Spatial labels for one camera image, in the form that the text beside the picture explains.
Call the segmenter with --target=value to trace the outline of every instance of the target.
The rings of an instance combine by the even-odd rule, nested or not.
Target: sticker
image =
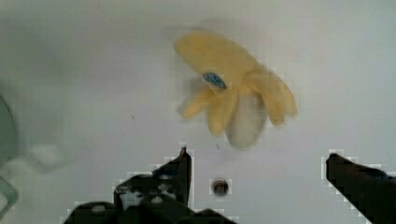
[[[224,81],[216,73],[208,72],[204,74],[204,79],[207,82],[214,84],[215,86],[219,87],[222,90],[227,89],[227,86],[225,85]]]

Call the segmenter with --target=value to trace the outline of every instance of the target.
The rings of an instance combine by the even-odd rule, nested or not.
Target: white surface
[[[120,179],[194,149],[194,209],[238,223],[364,223],[322,178],[329,149],[395,171],[396,4],[373,1],[0,0],[0,93],[21,147],[57,146],[46,172],[16,160],[20,192],[2,223],[63,223],[112,201]],[[299,116],[248,151],[178,107],[201,83],[172,50],[180,27],[227,35],[290,84]],[[224,202],[209,180],[231,179]]]

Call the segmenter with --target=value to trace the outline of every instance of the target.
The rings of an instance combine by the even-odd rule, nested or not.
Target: drain
[[[213,192],[219,196],[224,197],[228,193],[228,183],[225,180],[216,180],[212,184]]]

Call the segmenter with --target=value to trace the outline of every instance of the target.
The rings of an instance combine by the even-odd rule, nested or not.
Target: black object
[[[396,223],[396,178],[331,154],[327,179],[372,223]]]
[[[228,183],[225,180],[216,180],[212,184],[212,189],[213,192],[219,196],[219,197],[224,197],[228,193]]]
[[[14,119],[9,107],[0,96],[0,167],[18,155],[17,132]],[[0,219],[11,209],[18,200],[18,191],[0,176],[0,196],[6,198],[7,203],[0,207]]]
[[[190,210],[190,184],[191,156],[183,147],[176,159],[152,175],[136,175],[117,186],[114,204],[85,203],[65,224],[234,224],[210,209]]]

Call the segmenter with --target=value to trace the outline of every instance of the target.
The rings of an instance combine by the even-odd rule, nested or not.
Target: white sink
[[[187,145],[193,209],[237,223],[363,223],[324,176],[330,150],[395,171],[396,5],[391,1],[0,1],[0,94],[22,155],[1,176],[20,199],[1,223],[63,223],[112,202],[122,179]],[[180,31],[227,35],[281,76],[299,109],[250,150],[179,107],[202,85]],[[210,183],[225,178],[218,199]]]

